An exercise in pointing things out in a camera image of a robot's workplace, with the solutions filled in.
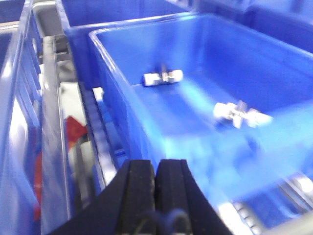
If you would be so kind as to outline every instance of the cable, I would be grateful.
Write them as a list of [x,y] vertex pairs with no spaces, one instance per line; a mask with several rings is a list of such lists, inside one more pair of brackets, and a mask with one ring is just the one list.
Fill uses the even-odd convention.
[[131,235],[139,235],[139,232],[148,221],[156,223],[156,226],[159,228],[160,234],[171,235],[171,230],[164,223],[163,217],[164,216],[158,211],[147,212],[140,220],[139,224],[136,226],[134,232],[131,233]]
[[191,234],[191,223],[188,214],[182,210],[182,209],[173,209],[171,210],[165,219],[165,223],[167,227],[170,228],[171,234],[175,232],[175,224],[178,219],[183,219],[185,222],[185,234],[190,235]]

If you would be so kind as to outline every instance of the blue bin wall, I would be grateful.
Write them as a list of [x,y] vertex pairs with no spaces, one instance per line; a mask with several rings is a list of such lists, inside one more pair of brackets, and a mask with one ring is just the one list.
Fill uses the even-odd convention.
[[167,0],[57,0],[57,7],[78,79],[87,89],[101,86],[88,33],[100,28],[149,23],[188,14]]
[[279,0],[195,0],[193,8],[199,13],[213,13],[232,21],[244,23],[247,9]]
[[313,52],[313,4],[276,0],[247,10],[244,24],[283,42]]
[[23,6],[24,1],[21,0],[0,1],[0,23],[19,21]]
[[34,178],[41,154],[41,88],[32,1],[25,1],[21,11],[16,5],[0,2],[0,12],[11,13],[4,21],[19,20],[12,27],[0,26],[0,228],[3,234],[28,235],[40,230]]
[[[214,205],[292,175],[312,157],[311,55],[213,16],[91,37],[105,101],[128,156],[155,166],[163,158],[187,159]],[[143,87],[143,74],[161,64],[183,70],[184,80]],[[237,130],[214,120],[216,102],[240,99],[273,116],[273,123]],[[290,138],[282,142],[284,136]]]

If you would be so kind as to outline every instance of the white plastic piece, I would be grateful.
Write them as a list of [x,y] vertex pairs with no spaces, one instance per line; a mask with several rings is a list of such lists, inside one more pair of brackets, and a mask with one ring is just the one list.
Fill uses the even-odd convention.
[[246,104],[242,101],[239,101],[238,105],[234,103],[217,103],[213,115],[217,119],[232,120],[234,127],[238,129],[241,128],[243,120],[246,120],[248,126],[255,128],[259,125],[269,124],[273,119],[271,116],[262,114],[255,109],[246,112]]
[[156,86],[159,84],[176,83],[183,79],[183,72],[181,70],[173,70],[170,72],[163,71],[159,73],[144,74],[144,85],[146,87]]
[[144,74],[144,83],[146,87],[155,86],[160,83],[161,77],[158,73]]
[[259,125],[269,124],[272,122],[272,120],[273,120],[273,117],[266,115],[266,114],[262,114],[255,109],[250,109],[246,113],[247,125],[253,128]]
[[184,74],[181,70],[173,70],[168,73],[168,76],[173,79],[173,82],[180,82],[183,79]]

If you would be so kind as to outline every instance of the white plastic part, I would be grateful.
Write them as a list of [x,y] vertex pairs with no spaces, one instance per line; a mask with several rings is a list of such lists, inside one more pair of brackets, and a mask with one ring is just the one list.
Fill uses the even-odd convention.
[[183,72],[181,70],[173,70],[170,72],[146,73],[144,74],[144,85],[146,87],[156,86],[159,84],[176,83],[183,79]]
[[144,85],[146,87],[155,86],[161,80],[161,77],[158,73],[146,73],[144,74]]
[[266,115],[266,114],[262,114],[255,109],[250,109],[246,113],[246,122],[248,126],[250,127],[255,128],[256,126],[259,126],[259,125],[269,124],[272,122],[272,120],[273,120],[273,117]]
[[173,82],[180,82],[183,79],[184,74],[181,70],[173,70],[168,73],[168,76],[173,79]]
[[248,126],[255,128],[259,125],[269,124],[273,119],[271,116],[262,114],[255,109],[250,109],[246,112],[246,104],[242,101],[239,102],[239,105],[234,103],[217,103],[214,107],[213,115],[217,119],[232,120],[234,127],[238,129],[241,128],[243,120],[246,120]]

